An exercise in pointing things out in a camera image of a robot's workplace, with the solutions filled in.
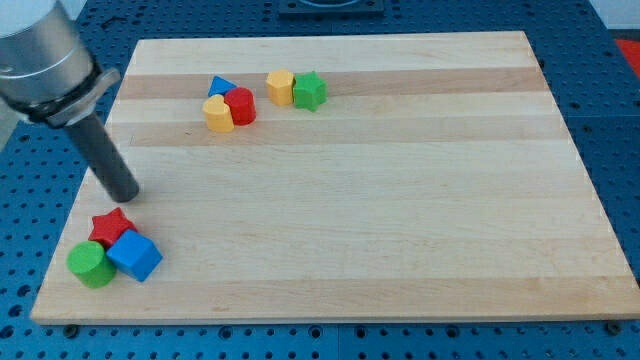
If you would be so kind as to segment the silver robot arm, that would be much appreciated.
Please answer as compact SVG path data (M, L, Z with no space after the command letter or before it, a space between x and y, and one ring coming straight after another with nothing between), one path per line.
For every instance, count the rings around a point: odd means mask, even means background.
M61 2L2 0L1 99L32 122L70 126L121 79L84 45Z

